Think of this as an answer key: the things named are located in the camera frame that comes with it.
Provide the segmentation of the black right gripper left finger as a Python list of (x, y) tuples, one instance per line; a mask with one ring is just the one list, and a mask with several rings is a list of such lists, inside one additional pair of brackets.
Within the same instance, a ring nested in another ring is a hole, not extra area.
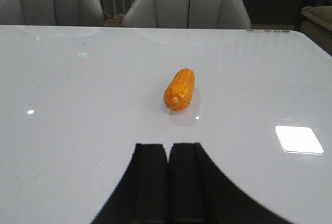
[(161, 144), (136, 144), (117, 187), (92, 223), (166, 223), (168, 163)]

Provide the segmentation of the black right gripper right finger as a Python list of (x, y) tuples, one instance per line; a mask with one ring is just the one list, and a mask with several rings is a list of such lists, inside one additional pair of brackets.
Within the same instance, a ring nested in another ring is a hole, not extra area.
[(171, 223), (287, 223), (236, 186), (200, 143), (177, 143), (169, 157)]

